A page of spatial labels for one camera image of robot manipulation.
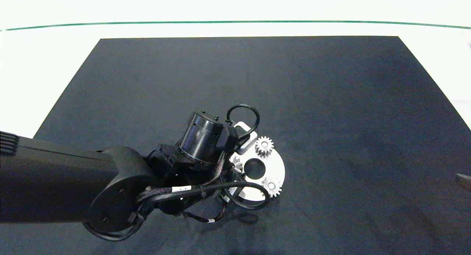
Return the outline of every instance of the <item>spur gear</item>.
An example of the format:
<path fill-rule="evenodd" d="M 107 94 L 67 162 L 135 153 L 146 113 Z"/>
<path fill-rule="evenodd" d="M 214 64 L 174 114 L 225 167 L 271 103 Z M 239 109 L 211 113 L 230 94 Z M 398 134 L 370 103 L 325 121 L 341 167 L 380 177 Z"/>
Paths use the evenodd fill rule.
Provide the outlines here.
<path fill-rule="evenodd" d="M 240 158 L 237 158 L 236 156 L 231 160 L 232 163 L 234 163 L 234 169 L 242 173 L 242 162 L 240 162 Z"/>
<path fill-rule="evenodd" d="M 273 141 L 267 136 L 262 136 L 255 142 L 255 151 L 261 157 L 267 157 L 273 150 Z"/>
<path fill-rule="evenodd" d="M 266 177 L 262 181 L 262 186 L 266 188 L 268 193 L 270 194 L 270 198 L 276 197 L 281 192 L 281 183 L 278 181 L 277 178 Z"/>

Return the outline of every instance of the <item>black cylinder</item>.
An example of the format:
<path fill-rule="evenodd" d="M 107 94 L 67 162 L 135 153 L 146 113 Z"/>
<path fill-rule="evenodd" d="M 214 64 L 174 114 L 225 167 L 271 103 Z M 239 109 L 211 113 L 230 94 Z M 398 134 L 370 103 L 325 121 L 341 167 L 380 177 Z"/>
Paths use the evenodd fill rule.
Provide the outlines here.
<path fill-rule="evenodd" d="M 216 143 L 223 128 L 217 117 L 194 112 L 178 147 L 184 156 L 195 163 L 217 164 L 222 151 L 216 149 Z"/>

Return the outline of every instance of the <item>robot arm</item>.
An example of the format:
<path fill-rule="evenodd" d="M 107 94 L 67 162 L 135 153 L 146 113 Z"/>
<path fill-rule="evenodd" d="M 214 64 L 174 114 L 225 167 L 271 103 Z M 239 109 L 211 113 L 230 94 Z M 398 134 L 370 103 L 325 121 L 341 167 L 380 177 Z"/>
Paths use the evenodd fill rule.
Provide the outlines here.
<path fill-rule="evenodd" d="M 244 107 L 257 117 L 249 131 L 233 127 L 232 110 Z M 217 116 L 193 112 L 183 138 L 160 144 L 148 157 L 127 147 L 86 151 L 1 132 L 0 222 L 82 222 L 94 235 L 120 241 L 133 235 L 155 208 L 171 215 L 205 219 L 184 210 L 215 190 L 242 208 L 258 210 L 269 193 L 256 183 L 226 182 L 233 169 L 230 156 L 244 147 L 259 123 L 258 112 L 246 105 Z M 239 202 L 229 188 L 252 187 L 265 199 L 256 205 Z M 115 234 L 129 229 L 127 233 Z"/>

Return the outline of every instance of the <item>black mat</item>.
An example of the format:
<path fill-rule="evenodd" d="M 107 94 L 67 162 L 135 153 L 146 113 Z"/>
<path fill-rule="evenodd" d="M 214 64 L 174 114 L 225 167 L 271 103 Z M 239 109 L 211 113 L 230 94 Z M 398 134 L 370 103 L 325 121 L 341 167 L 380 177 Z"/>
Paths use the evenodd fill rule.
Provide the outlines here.
<path fill-rule="evenodd" d="M 156 210 L 121 243 L 3 224 L 0 253 L 471 254 L 471 194 L 454 183 L 471 174 L 471 131 L 397 37 L 101 40 L 35 138 L 146 154 L 193 110 L 237 103 L 259 109 L 286 165 L 264 210 L 214 224 Z"/>

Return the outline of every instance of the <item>white wall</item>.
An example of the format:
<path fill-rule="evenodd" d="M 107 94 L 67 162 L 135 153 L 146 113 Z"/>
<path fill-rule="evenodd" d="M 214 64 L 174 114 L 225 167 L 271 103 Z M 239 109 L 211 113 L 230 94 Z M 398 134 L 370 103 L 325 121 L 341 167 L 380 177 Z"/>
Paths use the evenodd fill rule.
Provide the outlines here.
<path fill-rule="evenodd" d="M 32 137 L 100 38 L 399 36 L 471 128 L 471 30 L 364 23 L 86 25 L 360 20 L 471 26 L 469 0 L 0 0 L 0 129 Z"/>

